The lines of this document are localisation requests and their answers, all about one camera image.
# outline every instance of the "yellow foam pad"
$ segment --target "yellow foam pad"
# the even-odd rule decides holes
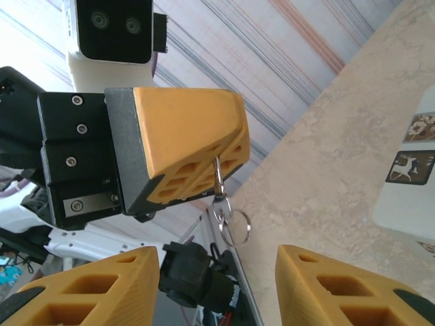
[[[213,187],[213,159],[224,176],[249,160],[243,98],[229,90],[133,88],[151,179],[164,175],[148,196],[166,204]]]
[[[275,279],[283,326],[430,326],[378,274],[299,247],[278,249]]]
[[[46,289],[2,326],[151,326],[159,264],[143,247],[33,281]]]

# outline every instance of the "marble countertop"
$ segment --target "marble countertop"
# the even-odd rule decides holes
[[[265,325],[280,325],[280,244],[392,277],[435,300],[435,264],[372,222],[423,93],[435,84],[435,0],[404,0],[242,186],[252,218],[238,252]]]

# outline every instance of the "black strap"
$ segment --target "black strap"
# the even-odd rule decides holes
[[[8,168],[41,168],[41,155],[34,153],[0,153],[0,165]]]

